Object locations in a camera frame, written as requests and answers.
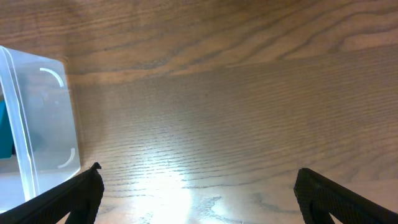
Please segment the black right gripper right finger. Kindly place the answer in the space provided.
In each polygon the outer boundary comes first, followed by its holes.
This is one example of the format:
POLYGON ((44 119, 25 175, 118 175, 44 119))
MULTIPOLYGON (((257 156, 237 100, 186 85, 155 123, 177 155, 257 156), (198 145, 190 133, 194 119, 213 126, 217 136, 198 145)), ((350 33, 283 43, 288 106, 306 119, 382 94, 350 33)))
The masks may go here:
POLYGON ((397 214, 327 179, 319 173, 302 168, 294 185, 303 220, 306 224, 397 223, 397 214))

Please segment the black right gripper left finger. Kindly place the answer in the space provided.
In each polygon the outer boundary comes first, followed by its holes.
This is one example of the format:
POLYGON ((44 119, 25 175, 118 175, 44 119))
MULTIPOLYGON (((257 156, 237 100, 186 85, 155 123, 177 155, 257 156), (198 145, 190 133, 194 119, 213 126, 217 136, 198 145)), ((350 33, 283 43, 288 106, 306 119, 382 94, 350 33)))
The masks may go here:
POLYGON ((95 162, 88 170, 1 214, 1 223, 94 223, 104 193, 95 162))

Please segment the white teal screwdriver set box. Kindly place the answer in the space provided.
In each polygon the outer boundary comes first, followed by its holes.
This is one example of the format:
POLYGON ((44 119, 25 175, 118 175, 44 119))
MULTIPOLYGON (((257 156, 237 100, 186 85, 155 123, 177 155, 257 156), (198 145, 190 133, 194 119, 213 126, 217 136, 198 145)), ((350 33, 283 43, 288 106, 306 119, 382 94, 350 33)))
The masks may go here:
POLYGON ((12 135, 6 102, 1 100, 1 126, 0 126, 0 158, 8 159, 15 154, 14 139, 12 135))

